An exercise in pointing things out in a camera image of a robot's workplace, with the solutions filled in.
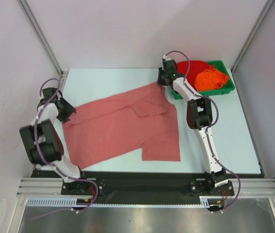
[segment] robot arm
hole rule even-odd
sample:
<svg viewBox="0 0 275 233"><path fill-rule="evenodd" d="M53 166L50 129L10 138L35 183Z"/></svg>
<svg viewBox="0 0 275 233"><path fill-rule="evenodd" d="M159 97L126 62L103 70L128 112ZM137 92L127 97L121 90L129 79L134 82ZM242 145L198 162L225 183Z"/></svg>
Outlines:
<svg viewBox="0 0 275 233"><path fill-rule="evenodd" d="M216 160L219 157L211 132L212 112L209 98L200 95L177 73L176 63L172 59L163 59L163 68L159 69L158 84L170 85L187 102L187 123L197 136L204 160L206 180L210 188L217 188L228 183L226 170Z"/></svg>
<svg viewBox="0 0 275 233"><path fill-rule="evenodd" d="M22 127L20 129L20 135L27 153L27 156L30 162L34 165L40 164L42 168L51 168L58 175L63 178L65 183L71 183L75 179L79 179L81 176L80 169L73 165L69 159L64 155L64 148L59 139L53 124L56 118L61 122L66 122L69 119L69 116L72 113L76 112L76 109L73 108L63 97L62 94L55 98L54 101L45 106L47 98L52 96L56 91L56 88L46 88L43 90L44 98L41 99L38 105L38 112L44 108L39 121L37 124L38 131L38 142L40 149L47 162L52 163L52 165L46 165L41 160L34 140L34 124L38 118L38 114L35 119L30 123L30 125Z"/></svg>

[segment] green basket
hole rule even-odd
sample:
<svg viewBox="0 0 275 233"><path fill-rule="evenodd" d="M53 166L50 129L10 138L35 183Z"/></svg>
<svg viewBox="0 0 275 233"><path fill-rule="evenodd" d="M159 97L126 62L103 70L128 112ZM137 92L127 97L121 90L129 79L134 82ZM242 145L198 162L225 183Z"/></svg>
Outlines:
<svg viewBox="0 0 275 233"><path fill-rule="evenodd" d="M226 70L226 67L222 61L220 61L220 60L209 61L209 62L207 62L207 64L209 64L210 66L214 65L214 68L225 73L229 77L229 80L226 83L226 85L224 85L220 89L209 90L209 91L199 91L199 93L201 95L203 95L203 96L224 95L224 94L228 94L230 91L233 91L235 89L234 83L232 82L232 80L228 74L228 71ZM176 100L182 99L181 95L174 89L172 89L172 94L174 96L174 99L176 99Z"/></svg>

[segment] red cloth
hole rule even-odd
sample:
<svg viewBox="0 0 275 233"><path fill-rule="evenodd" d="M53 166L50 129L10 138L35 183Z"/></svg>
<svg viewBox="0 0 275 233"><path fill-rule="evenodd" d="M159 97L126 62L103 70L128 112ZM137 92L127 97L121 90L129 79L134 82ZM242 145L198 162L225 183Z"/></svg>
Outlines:
<svg viewBox="0 0 275 233"><path fill-rule="evenodd" d="M70 160L85 168L143 149L143 160L180 161L177 112L152 83L86 103L63 124Z"/></svg>
<svg viewBox="0 0 275 233"><path fill-rule="evenodd" d="M195 88L194 86L194 80L196 78L196 76L201 73L203 70L205 69L209 69L210 66L203 61L190 61L190 70L189 73L187 75L187 81L188 83ZM184 62L179 62L177 63L177 72L178 73L182 73L183 75L186 74L188 69L188 62L184 61Z"/></svg>

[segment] white wall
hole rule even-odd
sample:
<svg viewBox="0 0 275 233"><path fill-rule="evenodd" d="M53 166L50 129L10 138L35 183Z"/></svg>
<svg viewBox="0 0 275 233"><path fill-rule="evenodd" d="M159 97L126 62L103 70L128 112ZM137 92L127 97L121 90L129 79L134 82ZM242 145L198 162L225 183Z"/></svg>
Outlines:
<svg viewBox="0 0 275 233"><path fill-rule="evenodd" d="M18 130L34 118L39 86L50 77L55 72L18 2L0 0L0 200L7 200L6 217L21 177L32 169Z"/></svg>
<svg viewBox="0 0 275 233"><path fill-rule="evenodd" d="M235 75L262 164L275 177L275 3Z"/></svg>
<svg viewBox="0 0 275 233"><path fill-rule="evenodd" d="M230 68L266 0L28 2L63 69L154 68L175 49Z"/></svg>

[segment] red wire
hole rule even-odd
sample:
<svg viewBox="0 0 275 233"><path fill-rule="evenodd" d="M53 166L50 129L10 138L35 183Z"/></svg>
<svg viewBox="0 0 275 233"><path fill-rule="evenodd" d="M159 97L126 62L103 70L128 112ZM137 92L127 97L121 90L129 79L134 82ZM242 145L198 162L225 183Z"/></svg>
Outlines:
<svg viewBox="0 0 275 233"><path fill-rule="evenodd" d="M226 191L225 191L224 189L221 190L221 192L222 192L223 196L224 196L224 195L226 196L226 198L223 199L223 200L227 200L227 199L228 199L228 193L226 193Z"/></svg>
<svg viewBox="0 0 275 233"><path fill-rule="evenodd" d="M92 191L92 196L94 197L95 196L95 191L94 191L94 188L92 186L90 186L89 188L91 191Z"/></svg>

